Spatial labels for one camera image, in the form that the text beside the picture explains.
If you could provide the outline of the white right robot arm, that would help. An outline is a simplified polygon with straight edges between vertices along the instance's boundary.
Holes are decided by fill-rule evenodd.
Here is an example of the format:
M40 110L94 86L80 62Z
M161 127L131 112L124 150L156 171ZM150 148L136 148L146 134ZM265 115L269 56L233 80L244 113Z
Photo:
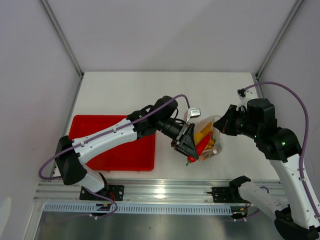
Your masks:
M254 204L273 220L285 240L319 239L320 218L309 200L315 194L311 189L305 191L304 187L311 185L300 176L304 171L299 166L302 148L292 130L278 126L274 105L263 98L251 99L246 106L231 104L213 126L228 136L244 135L253 139L276 171L288 203L282 203L244 175L230 181L229 198Z

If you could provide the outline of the clear zip top bag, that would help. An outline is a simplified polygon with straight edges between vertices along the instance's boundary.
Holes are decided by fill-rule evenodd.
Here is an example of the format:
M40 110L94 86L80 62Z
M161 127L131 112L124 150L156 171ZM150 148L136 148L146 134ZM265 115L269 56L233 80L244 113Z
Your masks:
M222 151L220 131L214 127L221 117L209 116L195 123L194 142L198 152L197 161L206 161Z

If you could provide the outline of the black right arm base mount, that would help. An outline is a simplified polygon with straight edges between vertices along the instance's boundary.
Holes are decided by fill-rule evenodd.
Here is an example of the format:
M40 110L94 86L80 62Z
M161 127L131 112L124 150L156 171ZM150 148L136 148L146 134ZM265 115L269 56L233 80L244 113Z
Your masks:
M248 203L247 200L244 200L238 191L237 188L228 186L228 187L212 187L211 191L207 194L212 196L214 203L236 203L244 204Z

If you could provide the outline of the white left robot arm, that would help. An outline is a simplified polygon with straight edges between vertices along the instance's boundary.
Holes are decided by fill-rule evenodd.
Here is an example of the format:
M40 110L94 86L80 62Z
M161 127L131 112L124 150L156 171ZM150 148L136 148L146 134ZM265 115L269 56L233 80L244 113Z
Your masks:
M134 142L159 131L171 139L171 147L188 158L190 163L199 158L194 140L195 124L189 120L201 115L198 108L189 108L182 120L172 117L178 109L176 98L163 96L155 104L129 114L116 124L91 135L59 139L55 163L66 186L79 184L97 200L108 196L109 188L103 174L86 166L94 157L117 146Z

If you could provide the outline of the yellow ginger root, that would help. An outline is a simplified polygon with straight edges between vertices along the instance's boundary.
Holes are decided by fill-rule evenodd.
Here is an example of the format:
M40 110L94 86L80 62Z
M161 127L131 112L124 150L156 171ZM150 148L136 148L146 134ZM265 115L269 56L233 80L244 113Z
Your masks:
M215 141L213 140L212 122L209 122L200 132L205 135L201 140L200 146L203 150L213 149Z

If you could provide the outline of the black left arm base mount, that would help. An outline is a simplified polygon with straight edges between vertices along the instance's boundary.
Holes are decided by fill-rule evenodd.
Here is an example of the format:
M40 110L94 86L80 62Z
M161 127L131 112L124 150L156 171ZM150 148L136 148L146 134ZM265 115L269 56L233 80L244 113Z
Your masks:
M101 190L97 194L113 201L122 201L124 197L125 187L123 185L109 185L108 190ZM80 190L79 199L82 201L104 201L102 197L95 196L89 193L83 186Z

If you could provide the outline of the yellow mango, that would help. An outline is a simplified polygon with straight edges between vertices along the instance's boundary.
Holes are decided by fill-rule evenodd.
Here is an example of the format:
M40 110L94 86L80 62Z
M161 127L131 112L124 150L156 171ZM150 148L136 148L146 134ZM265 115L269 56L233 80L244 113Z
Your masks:
M197 146L201 140L205 137L205 135L202 132L196 132L194 134L194 143Z

